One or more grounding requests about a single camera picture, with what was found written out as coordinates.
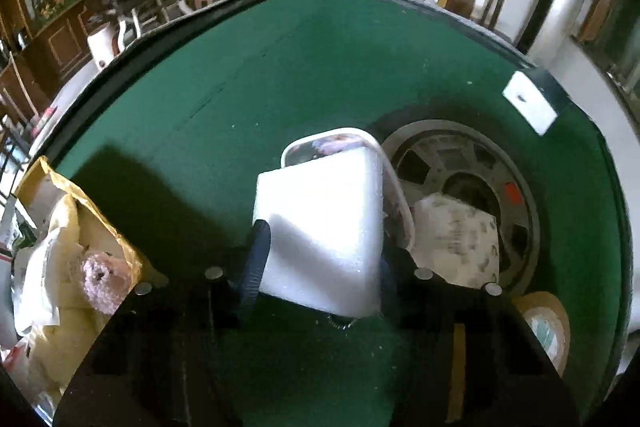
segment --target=red sticker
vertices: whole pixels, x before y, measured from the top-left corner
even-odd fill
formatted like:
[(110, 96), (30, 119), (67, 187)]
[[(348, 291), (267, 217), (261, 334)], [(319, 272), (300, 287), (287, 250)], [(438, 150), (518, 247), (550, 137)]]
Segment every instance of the red sticker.
[(520, 191), (516, 187), (515, 183), (507, 183), (505, 185), (505, 190), (507, 191), (507, 197), (513, 204), (524, 204), (524, 200), (522, 199), (522, 195)]

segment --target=white chair leg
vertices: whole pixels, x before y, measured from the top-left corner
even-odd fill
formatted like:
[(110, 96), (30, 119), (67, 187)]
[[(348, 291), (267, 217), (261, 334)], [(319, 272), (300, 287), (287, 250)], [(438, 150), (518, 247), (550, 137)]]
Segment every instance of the white chair leg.
[(127, 21), (124, 19), (124, 15), (118, 17), (118, 51), (122, 53), (124, 51), (124, 34), (127, 31)]
[(139, 39), (142, 36), (142, 29), (140, 29), (140, 21), (138, 20), (138, 10), (132, 8), (131, 17), (133, 19), (133, 27), (136, 29), (136, 38)]

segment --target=round metal grate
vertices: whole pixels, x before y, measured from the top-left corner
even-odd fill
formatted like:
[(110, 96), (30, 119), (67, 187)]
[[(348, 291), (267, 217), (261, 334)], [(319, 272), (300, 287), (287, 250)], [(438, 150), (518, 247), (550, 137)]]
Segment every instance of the round metal grate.
[(509, 156), (478, 131), (448, 120), (420, 120), (382, 144), (412, 206), (434, 192), (495, 216), (500, 286), (525, 292), (538, 263), (540, 219), (533, 195)]

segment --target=green cloth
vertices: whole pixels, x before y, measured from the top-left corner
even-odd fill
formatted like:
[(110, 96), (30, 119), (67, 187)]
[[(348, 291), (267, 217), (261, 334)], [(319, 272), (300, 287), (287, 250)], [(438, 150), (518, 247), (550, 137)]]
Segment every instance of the green cloth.
[[(584, 415), (620, 306), (619, 187), (599, 133), (577, 107), (545, 136), (532, 130), (501, 95), (513, 71), (455, 27), (401, 4), (269, 0), (144, 74), (57, 170), (159, 270), (170, 278), (199, 275), (222, 246), (243, 243), (257, 175), (279, 168), (291, 141), (366, 128), (391, 111), (438, 101), (457, 107), (461, 118), (477, 115), (497, 130), (492, 139), (546, 207), (549, 243), (529, 289), (558, 296), (569, 315), (564, 380)], [(260, 298), (255, 325), (228, 343), (234, 370), (225, 378), (246, 391), (236, 404), (245, 425), (388, 423), (398, 395), (390, 353), (401, 352), (404, 340), (371, 318), (356, 324), (347, 342), (321, 315)], [(289, 374), (297, 363), (300, 373)]]

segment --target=clutter pile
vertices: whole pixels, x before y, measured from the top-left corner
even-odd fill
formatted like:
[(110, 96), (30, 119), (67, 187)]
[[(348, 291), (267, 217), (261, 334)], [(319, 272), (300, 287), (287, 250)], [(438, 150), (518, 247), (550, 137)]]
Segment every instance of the clutter pile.
[(13, 265), (0, 271), (0, 289), (10, 292), (0, 316), (13, 318), (0, 324), (2, 365), (50, 423), (82, 359), (129, 291), (140, 280), (162, 285), (166, 278), (45, 158), (31, 166), (16, 195), (35, 226), (30, 237), (14, 234), (0, 259), (3, 268)]

